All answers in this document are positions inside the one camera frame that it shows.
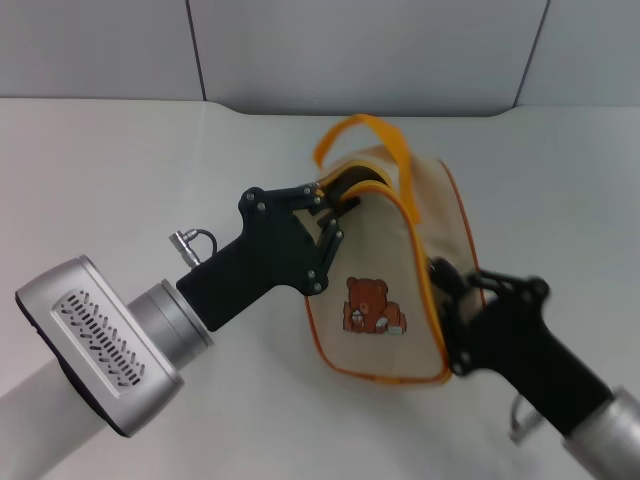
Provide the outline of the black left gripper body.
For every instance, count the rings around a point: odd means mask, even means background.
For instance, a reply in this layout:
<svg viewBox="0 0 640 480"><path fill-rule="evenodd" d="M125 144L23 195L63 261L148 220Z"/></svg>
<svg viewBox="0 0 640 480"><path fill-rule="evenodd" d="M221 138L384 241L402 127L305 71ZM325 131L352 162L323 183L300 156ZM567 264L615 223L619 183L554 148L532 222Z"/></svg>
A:
<svg viewBox="0 0 640 480"><path fill-rule="evenodd" d="M248 189L238 209L240 235L176 282L204 326L215 332L277 286L312 296L320 269L316 241L296 216L266 206Z"/></svg>

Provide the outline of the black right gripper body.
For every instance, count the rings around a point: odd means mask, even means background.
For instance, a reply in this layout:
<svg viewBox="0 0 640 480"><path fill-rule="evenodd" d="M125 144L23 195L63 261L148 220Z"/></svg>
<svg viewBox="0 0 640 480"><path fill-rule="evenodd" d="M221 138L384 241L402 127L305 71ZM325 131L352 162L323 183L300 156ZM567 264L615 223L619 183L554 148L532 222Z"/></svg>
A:
<svg viewBox="0 0 640 480"><path fill-rule="evenodd" d="M491 370L506 379L562 435L613 400L609 386L547 328L542 303L498 297L463 335L464 375Z"/></svg>

